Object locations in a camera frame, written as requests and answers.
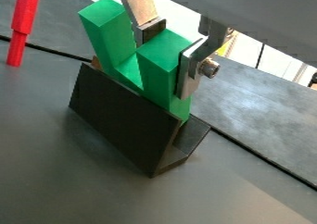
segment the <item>gray table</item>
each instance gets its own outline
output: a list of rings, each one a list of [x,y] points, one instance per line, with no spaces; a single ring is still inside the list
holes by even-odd
[[[317,223],[317,193],[210,132],[189,162],[147,179],[67,107],[81,62],[0,42],[0,222]]]
[[[192,112],[301,180],[317,187],[317,93],[218,57],[222,69],[202,80]]]
[[[16,0],[0,0],[0,36],[11,37]],[[43,48],[93,59],[93,44],[78,11],[93,0],[40,0],[34,30],[27,42]]]

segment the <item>black holder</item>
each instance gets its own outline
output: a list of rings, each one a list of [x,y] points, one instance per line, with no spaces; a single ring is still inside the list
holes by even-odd
[[[70,108],[150,178],[185,163],[210,125],[181,119],[103,72],[82,64]]]

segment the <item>green rectangular block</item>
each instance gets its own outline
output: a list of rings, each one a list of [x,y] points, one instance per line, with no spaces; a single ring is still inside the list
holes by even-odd
[[[135,54],[137,49],[125,7],[113,0],[99,0],[79,11],[79,16],[103,70],[110,76],[117,76],[113,69]]]
[[[192,42],[170,30],[165,30],[137,50],[142,74],[143,96],[177,115],[189,119],[192,98],[176,97],[176,76],[180,52]]]

